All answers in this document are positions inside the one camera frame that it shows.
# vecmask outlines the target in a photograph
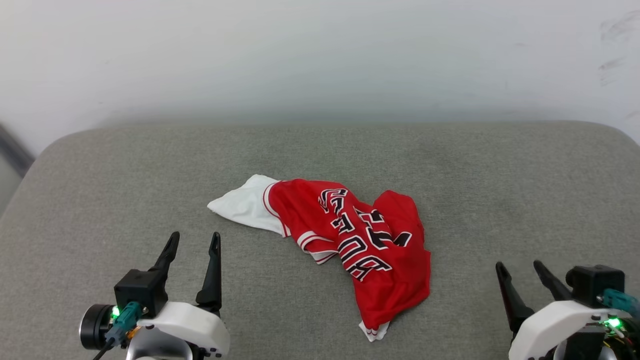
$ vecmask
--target basketball jersey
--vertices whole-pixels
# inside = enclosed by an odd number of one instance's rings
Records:
[[[413,200],[385,191],[373,205],[329,181],[276,181],[254,175],[208,205],[244,225],[291,236],[317,264],[339,258],[351,274],[369,341],[429,295],[430,253]]]

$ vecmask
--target white wall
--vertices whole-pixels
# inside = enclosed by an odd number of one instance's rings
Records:
[[[573,119],[640,141],[637,0],[0,0],[0,122]]]

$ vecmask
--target gray fabric surface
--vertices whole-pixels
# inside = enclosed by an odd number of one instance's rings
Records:
[[[338,181],[367,202],[386,189],[413,197],[431,296],[369,343],[337,259],[317,266],[291,239],[206,208],[252,174]],[[113,303],[113,285],[152,265],[178,230],[174,301],[195,300],[211,234],[222,234],[230,359],[506,359],[498,260],[535,309],[552,300],[536,258],[560,278],[573,265],[616,266],[640,295],[639,176],[631,139],[579,122],[72,135],[37,159],[0,220],[0,357],[91,359],[77,335],[85,309]]]

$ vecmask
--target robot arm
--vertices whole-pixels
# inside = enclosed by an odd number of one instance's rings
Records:
[[[535,261],[534,267],[556,300],[536,313],[524,304],[504,265],[496,264],[513,331],[509,360],[637,360],[640,321],[627,312],[636,309],[637,301],[624,294],[622,271],[576,266],[566,276],[573,287],[569,291],[542,262]],[[612,307],[612,299],[624,306]]]
[[[100,350],[112,345],[127,348],[127,360],[179,356],[187,360],[222,357],[230,347],[230,335],[220,319],[220,234],[214,233],[209,247],[209,266],[197,305],[170,302],[164,290],[170,263],[175,259],[180,234],[167,241],[156,264],[146,272],[130,270],[114,287],[117,306],[94,305],[80,324],[84,348]],[[141,309],[132,312],[125,309]],[[118,334],[116,338],[108,335]]]

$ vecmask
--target white sleeve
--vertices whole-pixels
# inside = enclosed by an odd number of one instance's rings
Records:
[[[207,207],[223,218],[239,224],[273,231],[290,236],[290,230],[283,225],[278,214],[269,205],[269,189],[278,180],[264,175],[254,175],[244,185],[213,200]]]

